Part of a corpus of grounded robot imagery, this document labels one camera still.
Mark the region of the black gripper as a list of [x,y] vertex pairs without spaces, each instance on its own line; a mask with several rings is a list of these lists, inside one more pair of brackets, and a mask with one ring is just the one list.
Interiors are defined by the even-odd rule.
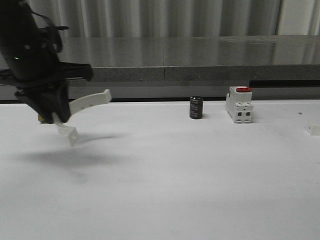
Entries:
[[58,82],[90,81],[94,75],[88,63],[61,62],[57,53],[62,48],[60,40],[0,41],[0,53],[8,65],[0,71],[0,83],[17,87],[15,97],[48,124],[54,122],[53,114],[63,123],[71,117],[69,85]]

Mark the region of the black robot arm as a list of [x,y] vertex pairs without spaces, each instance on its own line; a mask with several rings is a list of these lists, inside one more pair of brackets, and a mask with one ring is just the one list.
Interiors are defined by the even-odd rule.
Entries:
[[15,97],[35,110],[45,123],[54,123],[53,114],[66,123],[71,117],[69,79],[90,81],[89,63],[62,62],[60,31],[50,18],[40,15],[46,27],[39,28],[35,12],[25,0],[0,2],[0,53],[8,68],[1,70],[0,82],[16,87]]

